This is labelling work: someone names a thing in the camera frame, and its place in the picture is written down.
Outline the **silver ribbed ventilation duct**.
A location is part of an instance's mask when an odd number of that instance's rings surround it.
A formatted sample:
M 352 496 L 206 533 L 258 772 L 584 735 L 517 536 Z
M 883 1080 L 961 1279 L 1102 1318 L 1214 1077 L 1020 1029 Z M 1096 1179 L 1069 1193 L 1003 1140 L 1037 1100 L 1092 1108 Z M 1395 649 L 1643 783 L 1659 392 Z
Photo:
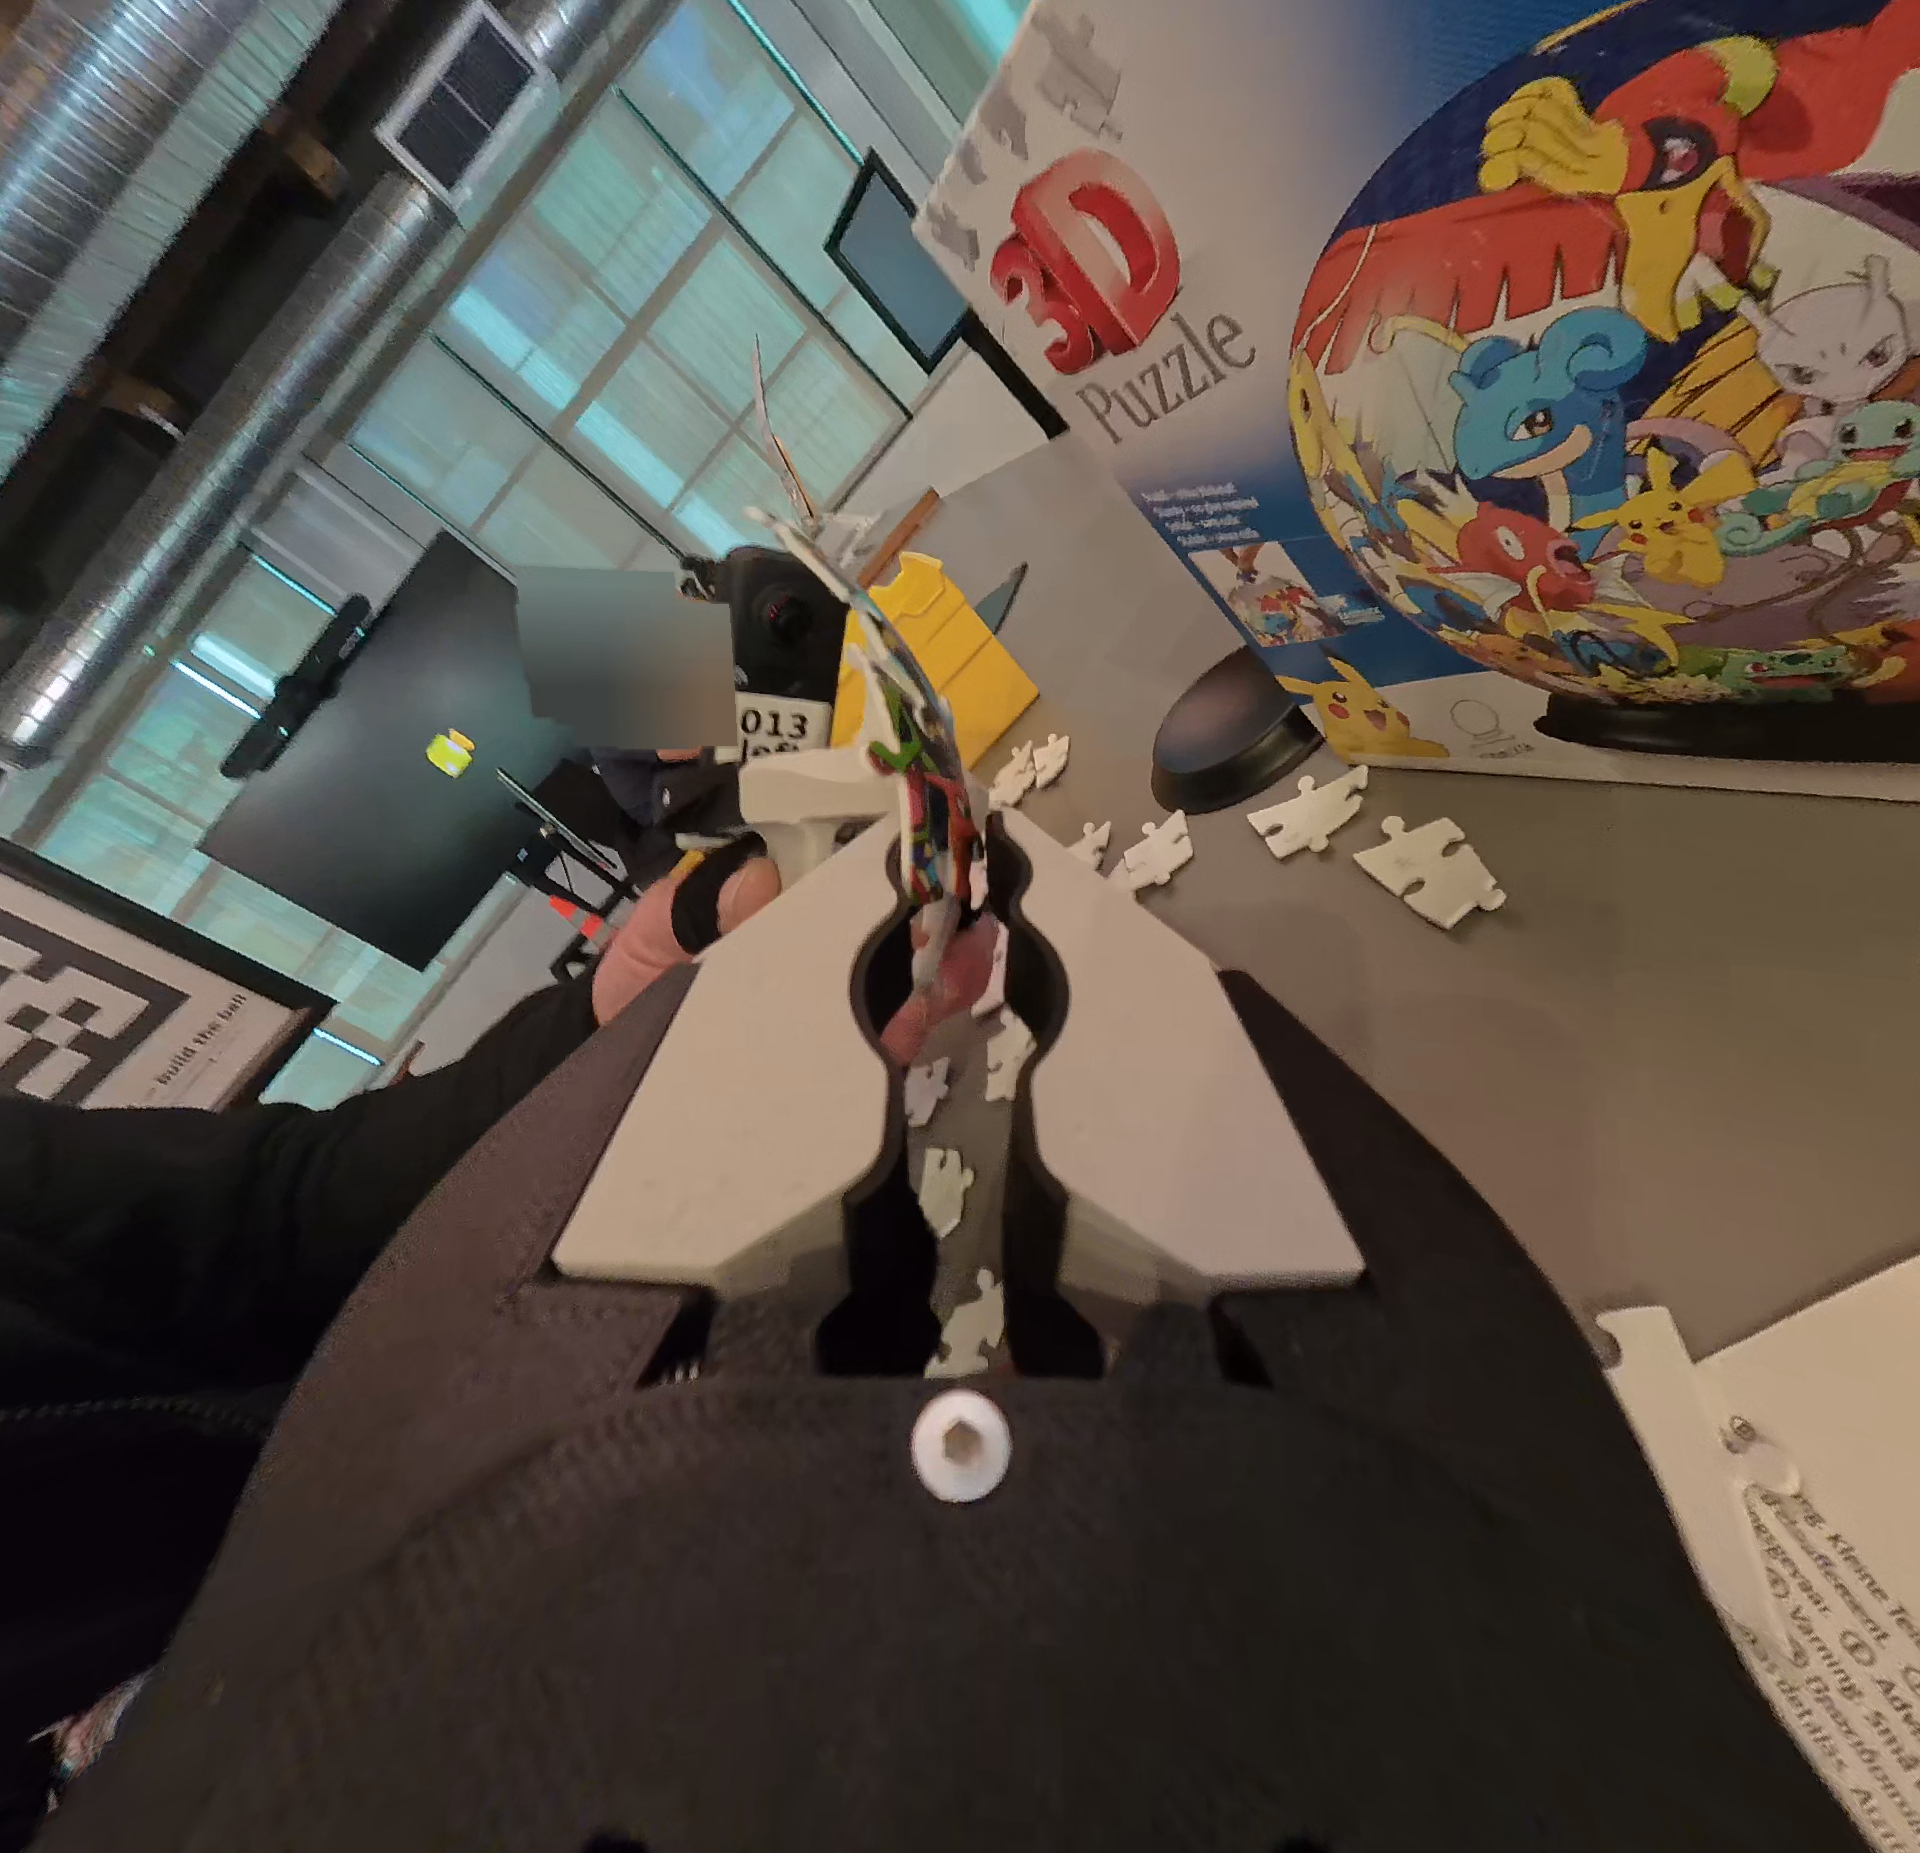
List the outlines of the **silver ribbed ventilation duct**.
M 44 421 L 342 0 L 33 0 L 3 41 L 3 446 Z
M 342 1 L 3 479 L 5 777 L 90 735 L 670 0 L 490 0 L 557 82 L 449 212 L 374 127 L 466 1 Z

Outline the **yellow plastic case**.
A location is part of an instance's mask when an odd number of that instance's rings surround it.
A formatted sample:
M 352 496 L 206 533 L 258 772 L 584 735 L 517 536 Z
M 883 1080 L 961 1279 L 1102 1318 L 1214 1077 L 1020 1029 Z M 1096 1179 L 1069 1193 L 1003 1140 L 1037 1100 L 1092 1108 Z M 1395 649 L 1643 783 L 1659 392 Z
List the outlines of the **yellow plastic case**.
M 946 701 L 963 770 L 984 757 L 1039 696 L 944 564 L 918 551 L 895 556 L 891 576 L 863 591 L 899 632 Z

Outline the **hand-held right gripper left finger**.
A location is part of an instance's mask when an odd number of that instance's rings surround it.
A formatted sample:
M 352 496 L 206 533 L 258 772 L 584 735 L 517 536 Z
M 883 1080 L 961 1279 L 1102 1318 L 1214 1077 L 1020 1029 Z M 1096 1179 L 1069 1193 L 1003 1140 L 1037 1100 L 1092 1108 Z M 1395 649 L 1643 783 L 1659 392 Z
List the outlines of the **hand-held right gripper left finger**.
M 918 1379 L 937 1253 L 907 1175 L 911 925 L 881 821 L 687 968 L 548 1254 L 566 1281 L 797 1326 L 818 1370 Z

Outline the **person's black jacket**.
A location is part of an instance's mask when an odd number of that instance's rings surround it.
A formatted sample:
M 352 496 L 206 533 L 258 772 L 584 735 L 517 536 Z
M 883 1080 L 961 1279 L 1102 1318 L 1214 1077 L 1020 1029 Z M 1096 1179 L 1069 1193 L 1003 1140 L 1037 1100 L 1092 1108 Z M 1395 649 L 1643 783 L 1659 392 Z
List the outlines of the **person's black jacket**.
M 311 1341 L 102 1344 L 21 1299 L 2 1331 L 3 1849 L 60 1788 L 60 1732 L 163 1654 Z

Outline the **white ceiling vent grille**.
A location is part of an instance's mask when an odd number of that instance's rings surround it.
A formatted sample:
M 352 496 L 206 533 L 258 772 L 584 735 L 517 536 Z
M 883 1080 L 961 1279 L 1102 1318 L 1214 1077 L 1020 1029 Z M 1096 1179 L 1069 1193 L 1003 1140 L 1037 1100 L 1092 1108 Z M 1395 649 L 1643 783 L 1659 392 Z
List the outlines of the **white ceiling vent grille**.
M 516 128 L 557 88 L 490 0 L 466 0 L 375 123 L 395 168 L 459 212 Z

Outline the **white puzzle pieces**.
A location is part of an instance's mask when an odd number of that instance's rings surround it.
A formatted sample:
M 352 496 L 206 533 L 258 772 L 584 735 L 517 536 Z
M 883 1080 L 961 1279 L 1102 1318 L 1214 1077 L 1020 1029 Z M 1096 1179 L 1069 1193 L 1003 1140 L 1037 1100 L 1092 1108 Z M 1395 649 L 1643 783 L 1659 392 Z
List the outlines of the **white puzzle pieces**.
M 1276 858 L 1330 857 L 1332 833 L 1362 808 L 1365 766 L 1350 768 L 1330 785 L 1303 779 L 1276 807 L 1252 814 L 1254 830 Z M 1388 816 L 1381 839 L 1354 854 L 1354 864 L 1407 912 L 1424 923 L 1451 928 L 1468 914 L 1491 912 L 1504 902 L 1493 876 L 1481 866 L 1462 830 L 1448 822 L 1405 828 Z M 1148 822 L 1138 843 L 1119 852 L 1112 847 L 1112 822 L 1083 822 L 1061 840 L 1067 854 L 1097 876 L 1140 900 L 1144 889 L 1164 886 L 1191 858 L 1188 814 L 1170 813 Z M 1013 1021 L 1003 1000 L 1005 937 L 998 944 L 994 972 L 972 1013 L 986 1021 L 972 1031 L 981 1059 L 978 1078 L 981 1106 L 968 1108 L 974 1120 L 1011 1120 L 1011 1095 L 1031 1036 Z M 1245 1000 L 1239 1019 L 1260 1039 L 1278 1023 L 1280 1088 L 1308 1153 L 1345 1219 L 1362 1253 L 1360 1279 L 1344 1288 L 1230 1296 L 1250 1299 L 1266 1332 L 1280 1328 L 1285 1350 L 1308 1353 L 1284 1358 L 1281 1346 L 1256 1341 L 1257 1366 L 1290 1368 L 1299 1360 L 1309 1390 L 1342 1395 L 1358 1406 L 1392 1419 L 1418 1419 L 1418 1433 L 1457 1452 L 1480 1426 L 1551 1428 L 1558 1457 L 1572 1447 L 1573 1426 L 1591 1410 L 1603 1381 L 1612 1399 L 1599 1406 L 1599 1466 L 1614 1471 L 1615 1439 L 1627 1433 L 1635 1450 L 1624 1471 L 1640 1487 L 1643 1455 L 1620 1409 L 1608 1370 L 1591 1370 L 1588 1349 L 1573 1354 L 1572 1318 L 1545 1286 L 1519 1245 L 1404 1120 L 1371 1095 L 1354 1073 L 1309 1035 L 1293 1033 L 1284 1010 L 1270 1005 L 1257 983 L 1234 974 L 1225 980 L 1231 1000 Z

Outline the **white instruction sheet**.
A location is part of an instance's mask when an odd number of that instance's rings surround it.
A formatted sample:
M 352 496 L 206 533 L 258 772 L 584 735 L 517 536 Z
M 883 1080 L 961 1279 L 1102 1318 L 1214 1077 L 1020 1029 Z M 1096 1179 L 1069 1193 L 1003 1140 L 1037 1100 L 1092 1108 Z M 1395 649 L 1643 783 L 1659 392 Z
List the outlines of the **white instruction sheet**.
M 1742 1660 L 1874 1849 L 1918 1846 L 1918 1260 L 1702 1360 L 1599 1312 L 1606 1372 Z

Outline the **person's left forearm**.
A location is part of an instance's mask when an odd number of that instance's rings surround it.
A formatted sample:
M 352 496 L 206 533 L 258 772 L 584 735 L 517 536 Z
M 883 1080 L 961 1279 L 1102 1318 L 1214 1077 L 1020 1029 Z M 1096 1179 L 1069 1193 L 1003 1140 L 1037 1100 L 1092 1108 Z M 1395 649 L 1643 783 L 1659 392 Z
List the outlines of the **person's left forearm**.
M 595 1033 L 586 976 L 313 1111 L 3 1102 L 3 1302 L 133 1350 L 320 1328 L 415 1205 Z

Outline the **black framed white sign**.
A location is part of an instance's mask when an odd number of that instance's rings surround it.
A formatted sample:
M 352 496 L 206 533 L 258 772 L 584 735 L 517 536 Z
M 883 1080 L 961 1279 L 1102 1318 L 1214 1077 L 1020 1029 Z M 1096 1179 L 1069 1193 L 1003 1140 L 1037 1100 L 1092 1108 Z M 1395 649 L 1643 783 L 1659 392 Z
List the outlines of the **black framed white sign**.
M 2 1095 L 94 1111 L 227 1111 L 331 999 L 2 843 Z

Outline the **small white puzzle section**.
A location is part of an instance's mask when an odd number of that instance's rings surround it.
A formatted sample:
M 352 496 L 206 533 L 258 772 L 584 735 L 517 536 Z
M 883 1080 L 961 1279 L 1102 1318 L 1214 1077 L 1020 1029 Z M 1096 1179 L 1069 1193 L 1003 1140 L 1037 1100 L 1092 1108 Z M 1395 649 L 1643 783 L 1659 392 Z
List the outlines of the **small white puzzle section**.
M 860 653 L 866 655 L 872 688 L 883 704 L 887 731 L 863 733 L 869 758 L 879 770 L 898 774 L 909 790 L 922 786 L 922 797 L 941 792 L 972 821 L 974 803 L 966 768 L 958 752 L 958 737 L 946 698 L 937 692 L 899 629 L 886 616 L 868 593 L 846 552 L 828 554 L 821 544 L 823 519 L 789 521 L 758 505 L 745 516 L 767 531 L 781 548 L 793 554 L 835 599 L 843 600 L 849 616 L 862 631 Z

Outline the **black video bar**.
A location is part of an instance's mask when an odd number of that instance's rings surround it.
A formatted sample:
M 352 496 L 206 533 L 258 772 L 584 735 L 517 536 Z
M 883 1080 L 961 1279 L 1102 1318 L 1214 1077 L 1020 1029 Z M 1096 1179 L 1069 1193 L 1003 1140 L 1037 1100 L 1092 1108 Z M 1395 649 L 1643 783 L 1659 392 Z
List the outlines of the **black video bar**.
M 263 710 L 233 743 L 217 772 L 229 783 L 245 783 L 273 766 L 303 725 L 339 688 L 347 667 L 362 653 L 374 605 L 366 595 L 347 597 L 321 627 L 300 660 L 277 678 Z

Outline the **small black wall screen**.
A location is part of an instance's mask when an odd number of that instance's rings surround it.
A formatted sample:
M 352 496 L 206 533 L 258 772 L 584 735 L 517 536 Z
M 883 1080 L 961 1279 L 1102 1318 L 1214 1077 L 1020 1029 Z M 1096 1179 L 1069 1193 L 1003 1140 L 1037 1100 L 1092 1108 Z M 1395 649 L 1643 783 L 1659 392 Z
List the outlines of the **small black wall screen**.
M 823 252 L 923 375 L 961 340 L 972 309 L 915 238 L 907 194 L 876 150 L 857 162 Z

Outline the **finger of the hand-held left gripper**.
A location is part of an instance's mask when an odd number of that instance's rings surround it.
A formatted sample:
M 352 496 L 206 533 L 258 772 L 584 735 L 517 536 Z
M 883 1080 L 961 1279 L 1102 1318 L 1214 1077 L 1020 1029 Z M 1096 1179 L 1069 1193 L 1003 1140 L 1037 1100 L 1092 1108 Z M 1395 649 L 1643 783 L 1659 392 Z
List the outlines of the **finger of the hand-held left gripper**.
M 863 751 L 769 752 L 738 768 L 738 813 L 756 833 L 874 822 L 898 808 L 898 792 Z

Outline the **black wall monitor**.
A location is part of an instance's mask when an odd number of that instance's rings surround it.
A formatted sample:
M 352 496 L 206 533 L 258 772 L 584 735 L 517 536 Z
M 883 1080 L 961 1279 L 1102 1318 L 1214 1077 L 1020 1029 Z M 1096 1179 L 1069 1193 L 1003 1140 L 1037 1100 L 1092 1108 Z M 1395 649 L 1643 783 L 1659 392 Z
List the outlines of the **black wall monitor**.
M 199 847 L 424 970 L 536 839 L 528 794 L 570 761 L 584 745 L 532 706 L 516 587 L 441 535 Z

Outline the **person's left hand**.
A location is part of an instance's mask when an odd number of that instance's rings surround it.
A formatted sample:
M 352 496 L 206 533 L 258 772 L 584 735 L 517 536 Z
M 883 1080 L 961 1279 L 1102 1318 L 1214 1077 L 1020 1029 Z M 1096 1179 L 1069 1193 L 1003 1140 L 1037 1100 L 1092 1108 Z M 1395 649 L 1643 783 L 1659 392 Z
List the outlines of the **person's left hand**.
M 780 895 L 780 872 L 756 840 L 684 854 L 638 898 L 623 928 L 599 955 L 591 974 L 593 1019 L 610 1025 L 660 976 L 691 962 L 709 943 L 744 926 Z M 941 1025 L 968 1014 L 981 999 L 995 970 L 1001 937 L 990 916 L 958 931 L 933 983 L 907 992 L 878 1036 L 899 1068 L 922 1054 Z

